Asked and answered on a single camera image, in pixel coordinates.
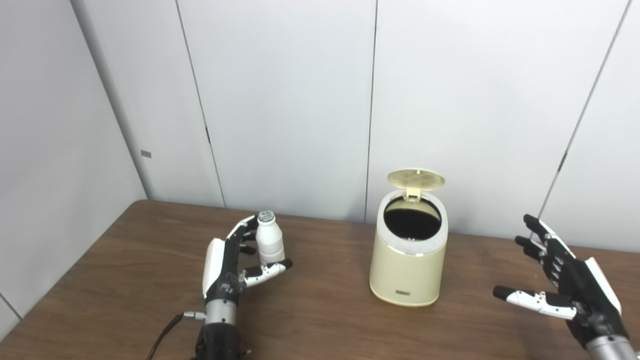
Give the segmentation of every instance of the small plastic bottle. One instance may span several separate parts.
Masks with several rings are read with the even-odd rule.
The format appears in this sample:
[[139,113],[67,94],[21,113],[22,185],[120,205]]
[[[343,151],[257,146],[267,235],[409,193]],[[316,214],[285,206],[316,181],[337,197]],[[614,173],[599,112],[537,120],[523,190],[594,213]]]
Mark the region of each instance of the small plastic bottle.
[[260,262],[263,265],[284,260],[282,230],[276,224],[276,216],[272,211],[261,211],[258,214],[258,229],[255,233],[255,240],[258,243]]

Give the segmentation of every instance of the trash can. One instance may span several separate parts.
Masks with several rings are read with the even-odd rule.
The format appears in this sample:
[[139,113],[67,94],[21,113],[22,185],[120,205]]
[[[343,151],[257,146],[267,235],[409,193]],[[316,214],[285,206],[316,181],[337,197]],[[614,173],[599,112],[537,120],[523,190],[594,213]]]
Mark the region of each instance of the trash can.
[[440,295],[449,225],[444,205],[428,191],[444,185],[444,178],[406,168],[392,172],[388,180],[399,190],[380,203],[369,285],[392,304],[430,305]]

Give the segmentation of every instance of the open lid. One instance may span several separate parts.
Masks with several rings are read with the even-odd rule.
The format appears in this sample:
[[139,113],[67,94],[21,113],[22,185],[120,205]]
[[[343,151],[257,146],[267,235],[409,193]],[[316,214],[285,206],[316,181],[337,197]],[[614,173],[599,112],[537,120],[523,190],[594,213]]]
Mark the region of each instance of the open lid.
[[444,177],[437,172],[424,168],[403,168],[387,177],[391,185],[406,189],[407,201],[420,201],[422,190],[431,191],[444,185]]

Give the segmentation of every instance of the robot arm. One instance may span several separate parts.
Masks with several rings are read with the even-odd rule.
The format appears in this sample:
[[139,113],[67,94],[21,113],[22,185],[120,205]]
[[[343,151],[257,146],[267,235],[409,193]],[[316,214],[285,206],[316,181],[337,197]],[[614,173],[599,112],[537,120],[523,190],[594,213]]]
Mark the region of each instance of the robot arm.
[[202,294],[207,313],[196,343],[196,360],[238,360],[240,333],[236,324],[236,308],[247,287],[260,284],[293,266],[290,259],[238,272],[238,256],[253,255],[256,249],[243,244],[255,240],[257,217],[241,220],[225,240],[215,238],[207,249]]
[[558,293],[496,286],[493,295],[514,305],[565,319],[573,337],[594,360],[637,360],[622,324],[620,301],[597,261],[577,259],[541,220],[525,215],[524,222],[541,242],[523,236],[517,236],[515,241],[523,247],[525,255],[542,265]]

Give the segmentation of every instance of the cable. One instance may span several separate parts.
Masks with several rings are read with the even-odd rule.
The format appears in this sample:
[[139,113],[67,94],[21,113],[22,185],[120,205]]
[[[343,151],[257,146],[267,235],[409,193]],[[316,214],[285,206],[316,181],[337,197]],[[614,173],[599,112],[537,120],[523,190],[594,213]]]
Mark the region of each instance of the cable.
[[167,335],[171,329],[173,329],[173,327],[180,322],[180,320],[182,320],[182,318],[184,317],[184,314],[178,314],[176,315],[173,320],[171,320],[171,322],[169,322],[166,327],[164,328],[164,330],[162,330],[162,332],[160,333],[160,336],[158,336],[158,339],[156,340],[156,342],[154,343],[154,346],[151,347],[151,350],[149,351],[149,355],[147,356],[147,360],[151,360],[151,358],[154,356],[154,354],[156,353],[156,349],[158,348],[158,345],[160,345],[160,341],[162,341],[162,339],[164,338],[165,335]]

